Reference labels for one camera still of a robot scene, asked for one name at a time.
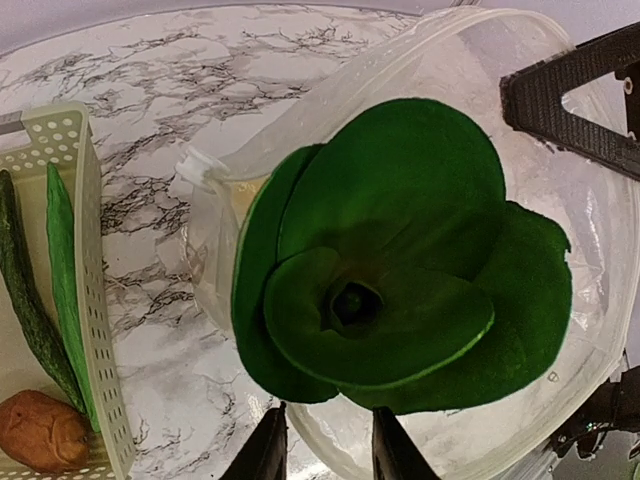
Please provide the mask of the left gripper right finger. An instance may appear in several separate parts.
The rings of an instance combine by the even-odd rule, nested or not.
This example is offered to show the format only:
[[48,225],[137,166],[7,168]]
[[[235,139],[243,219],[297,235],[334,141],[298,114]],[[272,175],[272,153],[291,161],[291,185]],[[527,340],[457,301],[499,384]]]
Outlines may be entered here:
[[372,466],[375,480],[439,480],[393,412],[373,410]]

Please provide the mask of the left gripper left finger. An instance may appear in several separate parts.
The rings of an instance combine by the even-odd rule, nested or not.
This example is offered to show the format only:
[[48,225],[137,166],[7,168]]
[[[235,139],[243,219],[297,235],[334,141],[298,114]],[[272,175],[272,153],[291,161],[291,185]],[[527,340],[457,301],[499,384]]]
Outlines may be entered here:
[[233,479],[286,479],[286,403],[267,410],[232,462]]

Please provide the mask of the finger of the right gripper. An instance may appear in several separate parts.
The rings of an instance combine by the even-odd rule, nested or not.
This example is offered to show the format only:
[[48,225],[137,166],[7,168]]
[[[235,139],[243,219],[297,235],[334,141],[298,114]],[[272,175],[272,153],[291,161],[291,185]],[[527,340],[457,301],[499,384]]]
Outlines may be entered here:
[[[623,83],[627,133],[569,112],[563,96],[612,73]],[[505,122],[624,177],[639,178],[639,24],[634,23],[500,80]]]

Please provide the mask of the green bok choy toy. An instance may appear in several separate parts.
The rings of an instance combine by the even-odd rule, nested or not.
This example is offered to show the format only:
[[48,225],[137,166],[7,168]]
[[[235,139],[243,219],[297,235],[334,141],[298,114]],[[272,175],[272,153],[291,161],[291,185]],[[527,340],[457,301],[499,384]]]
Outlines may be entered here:
[[499,155],[436,100],[375,105],[289,153],[252,202],[231,293],[249,376],[289,402],[397,414],[517,392],[568,328],[569,239],[506,196]]

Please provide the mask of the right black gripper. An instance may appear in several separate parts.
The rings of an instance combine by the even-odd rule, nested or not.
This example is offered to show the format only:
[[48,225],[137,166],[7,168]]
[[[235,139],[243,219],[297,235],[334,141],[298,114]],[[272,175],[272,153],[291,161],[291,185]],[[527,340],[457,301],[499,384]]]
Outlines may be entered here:
[[554,431],[553,479],[639,477],[639,364],[619,367]]

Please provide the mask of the green perforated plastic basket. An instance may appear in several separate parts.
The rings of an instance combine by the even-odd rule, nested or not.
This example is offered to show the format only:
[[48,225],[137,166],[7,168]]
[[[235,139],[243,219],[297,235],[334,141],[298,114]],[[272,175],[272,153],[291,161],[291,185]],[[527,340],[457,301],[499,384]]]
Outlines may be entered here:
[[89,115],[70,102],[1,117],[1,166],[10,171],[21,207],[37,290],[57,317],[46,235],[47,165],[54,163],[74,207],[74,247],[80,329],[100,430],[90,457],[65,479],[126,479],[135,456],[116,371],[103,281],[101,168]]

